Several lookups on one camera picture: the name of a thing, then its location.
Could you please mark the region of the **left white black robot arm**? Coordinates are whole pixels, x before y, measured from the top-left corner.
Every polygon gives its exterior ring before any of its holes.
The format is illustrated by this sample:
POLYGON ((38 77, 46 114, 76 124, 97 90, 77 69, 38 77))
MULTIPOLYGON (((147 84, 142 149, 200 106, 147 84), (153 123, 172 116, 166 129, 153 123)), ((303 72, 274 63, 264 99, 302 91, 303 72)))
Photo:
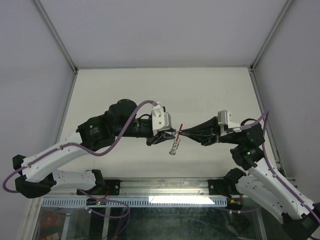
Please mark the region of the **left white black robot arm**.
POLYGON ((152 146, 175 136, 171 116, 159 102, 145 100, 136 104, 121 99, 104 114, 89 118, 67 138, 41 153, 14 156, 12 165, 19 174, 14 181, 14 192, 28 199, 42 197, 52 190, 100 195, 106 190, 100 170, 72 172, 60 168, 85 155, 103 157, 121 138, 143 138, 147 146, 152 146))

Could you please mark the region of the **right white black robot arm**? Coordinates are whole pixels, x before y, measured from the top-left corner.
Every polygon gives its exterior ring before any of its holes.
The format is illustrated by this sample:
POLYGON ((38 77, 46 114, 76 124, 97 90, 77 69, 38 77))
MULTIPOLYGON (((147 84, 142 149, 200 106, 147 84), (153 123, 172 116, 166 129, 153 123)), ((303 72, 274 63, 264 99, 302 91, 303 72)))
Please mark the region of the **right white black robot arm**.
POLYGON ((202 146, 233 144, 236 168, 224 176, 226 192, 239 192, 254 200, 282 225, 292 240, 307 240, 320 226, 320 205, 301 193, 267 157, 264 114, 251 124, 232 122, 219 115, 179 133, 202 146))

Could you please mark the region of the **red handled keyring holder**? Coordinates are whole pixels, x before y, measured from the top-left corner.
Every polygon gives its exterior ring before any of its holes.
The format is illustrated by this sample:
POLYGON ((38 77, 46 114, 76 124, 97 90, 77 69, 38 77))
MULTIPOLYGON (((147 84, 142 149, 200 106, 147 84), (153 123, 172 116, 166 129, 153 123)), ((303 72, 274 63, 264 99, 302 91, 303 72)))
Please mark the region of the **red handled keyring holder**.
POLYGON ((178 129, 178 131, 176 132, 176 135, 175 135, 175 140, 174 140, 174 142, 173 142, 173 144, 172 144, 172 147, 171 147, 171 149, 170 149, 170 151, 169 151, 169 154, 170 154, 171 156, 174 156, 174 155, 177 154, 177 150, 178 150, 178 148, 179 148, 180 141, 181 141, 181 139, 180 139, 180 133, 181 133, 181 131, 182 131, 182 128, 183 128, 183 123, 180 124, 180 127, 179 127, 179 129, 178 129))

